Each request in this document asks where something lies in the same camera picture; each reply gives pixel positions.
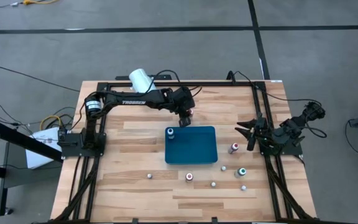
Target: wooden table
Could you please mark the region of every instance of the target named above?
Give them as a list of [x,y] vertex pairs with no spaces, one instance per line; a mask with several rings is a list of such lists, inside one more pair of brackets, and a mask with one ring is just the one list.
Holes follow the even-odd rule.
[[[96,90],[96,85],[96,81],[83,82],[75,121],[83,99]],[[286,97],[283,83],[266,81],[266,86],[268,93]],[[127,87],[114,90],[131,91]],[[234,130],[236,122],[255,118],[251,87],[204,86],[195,102],[191,125],[216,129],[219,160],[215,164],[165,163],[164,130],[178,126],[178,115],[146,106],[118,106],[108,114],[108,144],[99,165],[91,222],[131,222],[132,218],[140,222],[210,222],[211,217],[227,222],[274,221],[264,158],[258,145],[254,151],[246,151],[247,140]],[[291,117],[286,101],[269,97],[269,102],[276,127]],[[83,116],[75,131],[84,124]],[[234,142],[240,144],[240,149],[230,155],[227,149]],[[307,213],[315,216],[303,164],[293,156],[282,156],[282,161],[289,191]],[[76,158],[66,159],[63,164],[51,218],[67,206],[75,164]],[[240,167],[245,167],[247,174],[236,179],[234,171]],[[185,182],[188,172],[194,175],[192,183]],[[212,181],[216,183],[214,189],[210,187]],[[246,191],[240,190],[242,185],[247,186]],[[286,217],[281,192],[277,192],[282,217]],[[82,200],[80,218],[85,213],[87,195]]]

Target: black metal frame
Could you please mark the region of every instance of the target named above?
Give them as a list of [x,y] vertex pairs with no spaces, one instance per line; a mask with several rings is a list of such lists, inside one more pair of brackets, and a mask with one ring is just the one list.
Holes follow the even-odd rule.
[[[238,82],[236,81],[234,74],[232,71],[230,71],[227,75],[226,82],[181,82],[179,84],[178,82],[155,82],[155,86],[249,86],[252,88],[252,95],[254,97],[254,103],[255,103],[255,112],[261,113],[260,109],[260,102],[259,102],[259,96],[257,92],[256,86],[261,90],[266,90],[265,82]],[[98,83],[98,90],[110,90],[114,87],[130,87],[131,82],[125,82],[125,83]],[[272,112],[270,110],[269,105],[269,99],[267,97],[267,94],[265,91],[261,91],[262,93],[262,99],[264,101],[264,107],[265,107],[265,114],[267,117],[267,121],[269,123],[270,128],[273,129],[273,119],[272,119]],[[101,124],[99,127],[99,132],[103,133],[106,125],[106,116],[103,116],[101,118]],[[291,193],[287,189],[287,184],[285,182],[285,175],[283,171],[283,164],[280,157],[280,154],[274,155],[275,162],[277,166],[277,172],[275,172],[272,161],[270,158],[270,155],[264,155],[261,150],[261,155],[264,156],[265,159],[265,165],[266,170],[268,174],[268,182],[270,187],[270,193],[272,196],[272,203],[273,203],[273,210],[276,222],[285,222],[285,223],[338,223],[338,222],[324,222],[320,221],[317,218],[313,218],[309,216],[296,202],[296,200],[292,197]],[[90,223],[91,218],[91,212],[92,212],[92,206],[93,206],[93,198],[94,198],[94,192],[95,192],[95,185],[96,185],[96,178],[97,178],[97,172],[98,172],[98,166],[99,166],[99,160],[100,157],[95,157],[93,166],[89,172],[88,175],[86,175],[88,170],[88,164],[89,164],[89,157],[85,157],[82,165],[82,171],[80,176],[80,184],[78,186],[78,192],[75,194],[73,199],[69,202],[69,209],[65,209],[65,211],[60,215],[56,220],[54,220],[54,223]],[[80,204],[81,204],[81,198],[87,187],[89,186],[89,192],[88,192],[88,201],[85,211],[85,218],[79,219],[79,211],[80,211]],[[280,207],[278,204],[278,198],[277,198],[277,186],[280,191],[283,194],[283,199],[285,202],[285,210],[287,217],[282,218],[280,213]],[[71,212],[74,210],[73,219],[68,220],[68,217],[70,216]],[[298,215],[300,219],[294,219],[292,211],[295,211],[295,213]],[[216,218],[212,218],[212,223],[218,223],[218,220]],[[137,224],[137,219],[134,218],[134,221],[132,224]],[[233,224],[234,222],[222,222],[227,224]]]

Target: blue tray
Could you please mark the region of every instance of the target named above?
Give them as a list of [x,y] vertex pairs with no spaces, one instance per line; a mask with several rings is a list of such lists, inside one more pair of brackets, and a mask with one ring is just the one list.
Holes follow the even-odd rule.
[[[173,129],[173,139],[167,130]],[[165,129],[165,162],[167,164],[211,164],[218,161],[215,128],[168,127]]]

